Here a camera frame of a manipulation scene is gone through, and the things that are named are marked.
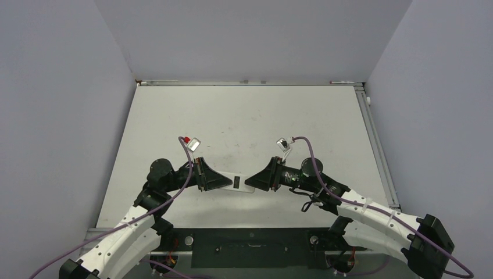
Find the white remote control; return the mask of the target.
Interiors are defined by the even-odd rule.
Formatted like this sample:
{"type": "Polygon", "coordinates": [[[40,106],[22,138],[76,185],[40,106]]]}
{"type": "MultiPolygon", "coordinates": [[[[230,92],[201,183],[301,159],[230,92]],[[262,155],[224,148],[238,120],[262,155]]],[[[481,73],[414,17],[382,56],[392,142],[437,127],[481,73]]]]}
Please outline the white remote control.
{"type": "Polygon", "coordinates": [[[230,173],[225,171],[219,172],[221,175],[229,178],[233,183],[231,185],[221,187],[220,189],[226,191],[236,191],[252,194],[255,192],[255,188],[245,184],[245,180],[248,178],[247,175],[240,173],[230,173]]]}

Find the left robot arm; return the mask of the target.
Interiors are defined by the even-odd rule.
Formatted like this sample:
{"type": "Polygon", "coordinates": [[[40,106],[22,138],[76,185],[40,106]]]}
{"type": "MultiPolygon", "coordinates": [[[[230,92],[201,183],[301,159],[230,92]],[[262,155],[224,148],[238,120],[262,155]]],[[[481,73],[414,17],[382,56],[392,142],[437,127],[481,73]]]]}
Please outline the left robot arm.
{"type": "Polygon", "coordinates": [[[173,225],[163,218],[174,200],[170,191],[192,186],[208,191],[232,184],[202,157],[178,170],[167,159],[155,160],[142,191],[117,227],[79,259],[65,261],[59,278],[122,278],[147,253],[171,247],[173,225]]]}

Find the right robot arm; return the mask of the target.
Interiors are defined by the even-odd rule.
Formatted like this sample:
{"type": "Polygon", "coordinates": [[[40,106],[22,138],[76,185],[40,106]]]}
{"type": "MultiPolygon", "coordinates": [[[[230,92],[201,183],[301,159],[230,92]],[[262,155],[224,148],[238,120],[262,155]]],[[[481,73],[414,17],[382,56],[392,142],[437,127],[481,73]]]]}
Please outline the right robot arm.
{"type": "Polygon", "coordinates": [[[386,254],[420,278],[442,278],[446,273],[455,245],[440,219],[405,214],[374,202],[324,174],[317,158],[306,158],[295,169],[281,157],[272,157],[245,184],[262,191],[286,186],[336,215],[341,226],[330,230],[328,240],[337,249],[349,245],[386,254]]]}

